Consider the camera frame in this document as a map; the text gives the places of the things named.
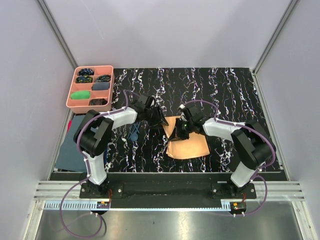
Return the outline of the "peach cloth napkin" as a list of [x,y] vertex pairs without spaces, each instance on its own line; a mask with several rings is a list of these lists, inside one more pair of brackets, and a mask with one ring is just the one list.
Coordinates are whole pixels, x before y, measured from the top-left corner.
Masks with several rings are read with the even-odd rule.
[[180,141],[169,141],[169,137],[173,132],[176,119],[179,116],[166,116],[169,126],[163,125],[164,132],[167,136],[166,154],[173,159],[187,160],[192,158],[204,157],[210,154],[207,139],[202,134],[190,133],[189,139]]

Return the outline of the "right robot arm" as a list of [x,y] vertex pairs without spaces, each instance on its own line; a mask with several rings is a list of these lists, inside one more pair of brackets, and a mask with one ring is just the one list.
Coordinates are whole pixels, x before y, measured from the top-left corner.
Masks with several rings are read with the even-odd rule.
[[255,120],[231,122],[209,117],[196,107],[179,106],[181,116],[175,120],[170,142],[185,141],[192,133],[218,137],[233,143],[240,159],[227,185],[228,195],[239,198],[245,192],[245,185],[263,168],[276,160],[276,147],[262,126]]

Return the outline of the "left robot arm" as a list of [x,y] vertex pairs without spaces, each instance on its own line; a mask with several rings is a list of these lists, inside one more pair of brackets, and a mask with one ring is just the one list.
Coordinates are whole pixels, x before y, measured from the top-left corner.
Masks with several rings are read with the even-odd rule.
[[137,100],[125,106],[107,112],[89,110],[79,125],[73,140],[77,150],[83,156],[87,170],[86,180],[92,183],[90,192],[97,198],[108,193],[104,181],[107,173],[104,170],[104,152],[114,129],[146,121],[150,127],[168,126],[161,107],[156,105],[153,96],[141,94]]

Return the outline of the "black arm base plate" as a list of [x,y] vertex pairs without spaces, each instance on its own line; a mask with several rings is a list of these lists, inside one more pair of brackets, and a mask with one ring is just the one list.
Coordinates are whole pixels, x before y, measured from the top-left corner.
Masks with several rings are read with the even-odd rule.
[[238,188],[230,178],[230,173],[108,173],[100,186],[83,183],[79,197],[124,199],[131,196],[199,195],[214,199],[257,198],[253,183]]

